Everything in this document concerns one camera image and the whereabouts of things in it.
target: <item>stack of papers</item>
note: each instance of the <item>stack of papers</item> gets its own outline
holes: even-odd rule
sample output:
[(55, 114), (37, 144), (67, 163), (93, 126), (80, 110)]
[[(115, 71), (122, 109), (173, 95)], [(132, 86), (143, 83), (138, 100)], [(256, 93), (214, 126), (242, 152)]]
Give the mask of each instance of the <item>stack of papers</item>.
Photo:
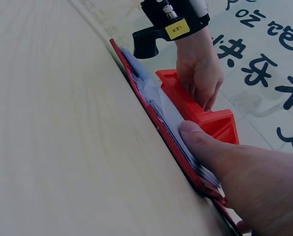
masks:
[(129, 63), (137, 72), (138, 76), (132, 74), (138, 90), (147, 104), (149, 104), (163, 121), (163, 124), (178, 145), (179, 149), (190, 163), (191, 167), (203, 178), (219, 187), (220, 182), (209, 170), (201, 166), (191, 154), (182, 137), (179, 134), (179, 126), (184, 121), (183, 117), (164, 93), (156, 80), (145, 69), (145, 67), (125, 48), (121, 48)]

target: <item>wrist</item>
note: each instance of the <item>wrist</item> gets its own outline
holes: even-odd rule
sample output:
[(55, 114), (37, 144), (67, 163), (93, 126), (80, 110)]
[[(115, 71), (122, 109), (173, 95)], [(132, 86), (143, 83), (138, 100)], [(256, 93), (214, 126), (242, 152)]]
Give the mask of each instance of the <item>wrist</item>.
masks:
[(193, 57), (202, 58), (214, 53), (211, 35), (207, 27), (202, 30), (175, 41), (179, 54), (193, 54)]

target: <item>black device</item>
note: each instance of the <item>black device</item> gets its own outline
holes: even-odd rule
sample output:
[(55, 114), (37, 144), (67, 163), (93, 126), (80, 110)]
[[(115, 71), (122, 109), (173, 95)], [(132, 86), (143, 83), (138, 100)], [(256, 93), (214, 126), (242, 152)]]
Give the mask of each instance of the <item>black device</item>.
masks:
[(156, 39), (175, 41), (202, 30), (210, 21), (205, 0), (144, 0), (141, 8), (153, 26), (132, 34), (138, 59), (159, 53)]

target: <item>yellow label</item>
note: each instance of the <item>yellow label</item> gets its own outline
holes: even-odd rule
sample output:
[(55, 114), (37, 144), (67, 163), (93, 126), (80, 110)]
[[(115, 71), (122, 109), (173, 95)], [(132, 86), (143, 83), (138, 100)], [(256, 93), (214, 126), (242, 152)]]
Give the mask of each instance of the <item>yellow label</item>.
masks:
[(185, 19), (177, 21), (176, 23), (165, 27), (165, 29), (170, 39), (177, 38), (185, 33), (190, 32), (189, 26)]

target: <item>red plastic bracket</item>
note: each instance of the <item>red plastic bracket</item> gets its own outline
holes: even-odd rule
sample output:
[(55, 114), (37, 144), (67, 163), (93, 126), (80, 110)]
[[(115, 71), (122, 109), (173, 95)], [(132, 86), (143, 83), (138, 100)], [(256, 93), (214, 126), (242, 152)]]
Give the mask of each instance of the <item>red plastic bracket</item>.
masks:
[(162, 90), (176, 106), (185, 120), (198, 124), (204, 132), (217, 140), (239, 144), (235, 118), (231, 110), (205, 112), (180, 85), (176, 70), (159, 70)]

